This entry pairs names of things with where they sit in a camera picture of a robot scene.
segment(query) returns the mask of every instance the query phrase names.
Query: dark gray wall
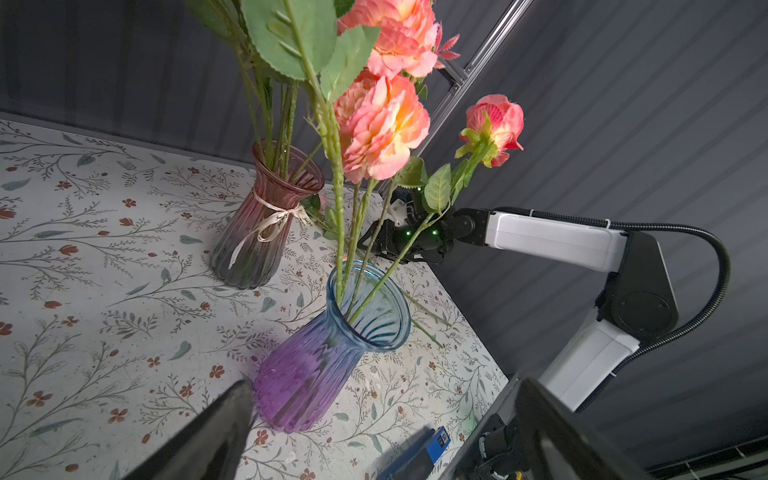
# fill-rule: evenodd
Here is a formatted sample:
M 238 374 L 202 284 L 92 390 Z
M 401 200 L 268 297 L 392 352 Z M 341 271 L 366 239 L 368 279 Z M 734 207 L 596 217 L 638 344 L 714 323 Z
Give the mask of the dark gray wall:
M 475 91 L 525 111 L 523 152 L 460 207 L 527 207 L 713 231 L 733 256 L 702 327 L 626 367 L 584 416 L 643 465 L 768 433 L 768 2 L 536 0 Z M 425 157 L 452 157 L 456 113 Z M 701 240 L 657 236 L 687 321 L 717 275 Z M 507 373 L 540 374 L 605 276 L 459 244 L 435 268 Z
M 470 59 L 509 0 L 470 3 L 435 5 L 444 38 L 462 35 L 459 61 Z M 181 0 L 1 0 L 0 65 L 2 111 L 252 161 L 233 52 Z M 449 83 L 434 74 L 428 85 L 432 109 Z M 304 151 L 318 141 L 301 120 L 294 138 Z

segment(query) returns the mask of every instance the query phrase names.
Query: ribbon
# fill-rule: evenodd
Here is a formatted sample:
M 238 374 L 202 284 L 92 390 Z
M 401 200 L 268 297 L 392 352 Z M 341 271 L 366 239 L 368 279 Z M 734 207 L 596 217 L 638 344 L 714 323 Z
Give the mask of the ribbon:
M 306 214 L 302 204 L 298 204 L 295 208 L 285 210 L 280 207 L 275 207 L 270 202 L 264 200 L 262 197 L 259 197 L 259 194 L 256 193 L 255 187 L 251 193 L 253 193 L 253 198 L 255 198 L 257 202 L 267 208 L 275 210 L 275 213 L 269 215 L 264 220 L 261 220 L 253 229 L 251 229 L 250 232 L 248 232 L 248 234 L 240 241 L 240 243 L 237 244 L 235 250 L 232 250 L 229 268 L 232 268 L 232 266 L 235 264 L 237 256 L 240 254 L 240 250 L 242 250 L 243 245 L 245 245 L 246 240 L 248 240 L 251 235 L 256 235 L 256 239 L 260 242 L 271 242 L 272 240 L 275 240 L 278 235 L 280 235 L 280 231 L 283 230 L 283 227 L 285 227 L 285 224 L 288 222 L 288 219 L 290 219 L 291 215 L 298 218 L 299 221 L 304 225 L 312 224 L 312 221 L 309 215 Z M 275 228 L 272 233 L 270 233 L 270 235 L 266 238 L 262 237 L 261 233 L 273 225 L 275 225 Z

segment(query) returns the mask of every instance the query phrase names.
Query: peach flower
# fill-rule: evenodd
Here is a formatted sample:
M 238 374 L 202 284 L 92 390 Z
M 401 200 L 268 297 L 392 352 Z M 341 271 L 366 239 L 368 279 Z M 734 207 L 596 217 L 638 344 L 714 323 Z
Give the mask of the peach flower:
M 439 26 L 431 0 L 357 0 L 339 19 L 339 33 L 357 25 L 381 27 L 368 69 L 392 78 L 405 70 L 425 77 L 438 61 Z
M 386 78 L 363 70 L 334 108 L 344 174 L 356 184 L 396 174 L 429 131 L 429 114 L 401 75 Z
M 513 104 L 504 95 L 486 95 L 467 110 L 467 129 L 460 138 L 468 145 L 459 151 L 474 151 L 471 147 L 476 141 L 472 137 L 482 136 L 485 125 L 485 115 L 491 119 L 490 138 L 496 144 L 497 154 L 491 160 L 490 165 L 484 161 L 486 167 L 499 167 L 509 159 L 506 150 L 523 150 L 518 143 L 518 137 L 523 131 L 523 109 L 518 104 Z

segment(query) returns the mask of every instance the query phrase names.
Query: glass vase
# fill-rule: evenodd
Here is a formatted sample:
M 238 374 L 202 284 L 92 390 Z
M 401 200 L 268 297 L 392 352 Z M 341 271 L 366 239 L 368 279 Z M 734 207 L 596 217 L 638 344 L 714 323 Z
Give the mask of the glass vase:
M 354 325 L 342 312 L 349 308 L 362 262 L 353 264 L 341 308 L 336 304 L 336 270 L 326 292 L 326 310 L 268 356 L 253 389 L 259 415 L 273 429 L 307 430 L 333 403 L 363 354 L 399 348 L 411 331 L 408 303 L 392 280 L 387 280 Z M 357 308 L 384 272 L 368 264 L 363 274 Z
M 253 156 L 256 158 L 253 189 L 259 197 L 275 207 L 286 210 L 295 208 L 302 199 L 320 192 L 325 184 L 323 172 L 312 161 L 294 182 L 289 183 L 264 165 L 256 145 L 253 146 Z M 305 160 L 306 155 L 302 151 L 291 147 L 288 171 L 296 171 Z M 216 246 L 211 250 L 210 265 L 216 276 L 228 286 L 254 289 L 266 285 L 277 271 L 293 216 L 289 217 L 282 230 L 269 242 L 259 241 L 256 234 L 250 235 L 238 253 L 234 265 L 230 267 L 230 258 L 235 247 L 254 226 L 274 213 L 275 210 L 257 201 L 251 191 L 224 228 Z M 262 237 L 268 237 L 277 227 L 268 227 L 262 232 Z

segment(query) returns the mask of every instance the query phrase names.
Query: table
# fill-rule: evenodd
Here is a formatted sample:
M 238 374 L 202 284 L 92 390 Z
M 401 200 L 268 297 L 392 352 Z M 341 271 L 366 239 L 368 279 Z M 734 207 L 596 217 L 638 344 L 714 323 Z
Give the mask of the table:
M 11 121 L 0 159 L 0 480 L 120 478 L 324 308 L 316 227 L 293 223 L 265 287 L 210 275 L 252 170 Z M 428 424 L 447 466 L 506 378 L 427 266 L 395 278 L 445 348 L 413 329 L 311 431 L 257 421 L 238 478 L 370 480 Z

